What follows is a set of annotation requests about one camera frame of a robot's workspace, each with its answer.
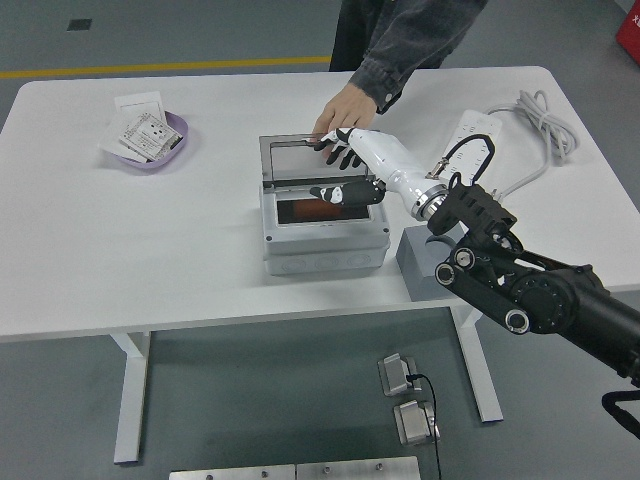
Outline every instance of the gray floor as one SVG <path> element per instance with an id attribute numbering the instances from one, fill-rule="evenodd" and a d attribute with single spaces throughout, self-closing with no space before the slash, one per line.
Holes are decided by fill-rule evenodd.
<path id="1" fill-rule="evenodd" d="M 131 3 L 3 1 L 0 71 L 329 55 L 339 8 Z M 640 68 L 614 40 L 624 17 L 613 0 L 491 0 L 444 67 L 548 68 L 638 206 Z M 67 33 L 70 18 L 94 23 Z M 314 69 L 326 65 L 180 73 Z M 29 80 L 0 80 L 0 121 Z M 396 351 L 436 388 L 444 478 L 637 477 L 640 444 L 599 404 L 627 382 L 561 338 L 516 338 L 489 321 L 480 334 L 506 417 L 492 425 L 478 420 L 445 311 L 156 333 L 141 461 L 126 466 L 112 464 L 124 356 L 109 337 L 0 345 L 0 478 L 163 479 L 400 455 L 436 478 L 433 448 L 399 445 L 397 401 L 382 395 L 376 362 Z"/>

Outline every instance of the white table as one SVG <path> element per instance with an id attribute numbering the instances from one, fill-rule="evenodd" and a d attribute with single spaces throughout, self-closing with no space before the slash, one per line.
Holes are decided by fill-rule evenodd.
<path id="1" fill-rule="evenodd" d="M 502 418 L 474 328 L 458 299 L 411 303 L 394 255 L 414 225 L 385 206 L 391 248 L 376 270 L 269 276 L 262 263 L 258 137 L 307 133 L 348 74 L 33 82 L 0 135 L 0 341 L 111 335 L 127 354 L 115 462 L 138 455 L 149 332 L 451 307 L 483 420 Z M 549 72 L 536 67 L 416 72 L 373 128 L 431 167 L 465 109 L 544 89 L 581 146 L 570 162 L 508 197 L 528 250 L 594 265 L 611 290 L 640 287 L 640 215 Z M 113 98 L 158 90 L 190 126 L 158 171 L 98 150 Z M 504 188 L 540 165 L 537 134 L 512 114 L 483 177 Z"/>

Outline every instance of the box lid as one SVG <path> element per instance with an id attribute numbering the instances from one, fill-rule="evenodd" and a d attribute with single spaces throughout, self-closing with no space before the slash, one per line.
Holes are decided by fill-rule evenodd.
<path id="1" fill-rule="evenodd" d="M 327 165 L 322 153 L 312 148 L 312 139 L 312 134 L 260 137 L 264 189 L 346 183 L 372 176 L 364 163 L 345 170 L 340 170 L 339 161 Z"/>

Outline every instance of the yellow floor line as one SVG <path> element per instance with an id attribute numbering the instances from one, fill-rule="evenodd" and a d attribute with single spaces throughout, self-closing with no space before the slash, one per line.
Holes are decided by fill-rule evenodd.
<path id="1" fill-rule="evenodd" d="M 3 78 L 69 77 L 75 75 L 99 75 L 113 73 L 152 72 L 163 70 L 206 70 L 215 68 L 266 67 L 273 65 L 304 65 L 329 63 L 330 56 L 255 58 L 247 60 L 212 60 L 205 62 L 149 63 L 141 65 L 108 65 L 101 67 L 53 68 L 47 70 L 15 70 L 2 72 Z"/>

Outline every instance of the white robotic hand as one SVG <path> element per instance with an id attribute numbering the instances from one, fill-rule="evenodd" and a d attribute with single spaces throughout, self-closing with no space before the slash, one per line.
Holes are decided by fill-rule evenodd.
<path id="1" fill-rule="evenodd" d="M 321 192 L 321 189 L 312 189 L 311 194 L 318 198 L 327 201 L 333 198 L 334 203 L 338 203 L 335 199 L 339 197 L 340 204 L 349 206 L 353 204 L 348 195 L 350 192 L 364 198 L 368 191 L 376 199 L 379 198 L 377 201 L 368 202 L 372 204 L 382 200 L 380 192 L 384 196 L 386 189 L 402 197 L 407 212 L 413 218 L 426 221 L 447 195 L 446 187 L 437 180 L 427 178 L 428 172 L 393 135 L 358 128 L 342 128 L 329 132 L 314 148 L 322 150 L 330 144 L 335 146 L 327 159 L 328 164 L 334 163 L 341 153 L 345 153 L 341 169 L 345 169 L 352 161 L 354 166 L 362 161 L 376 176 L 376 180 L 373 183 L 354 182 L 342 187 L 322 189 L 324 192 Z M 370 184 L 371 187 L 365 186 L 364 183 Z"/>

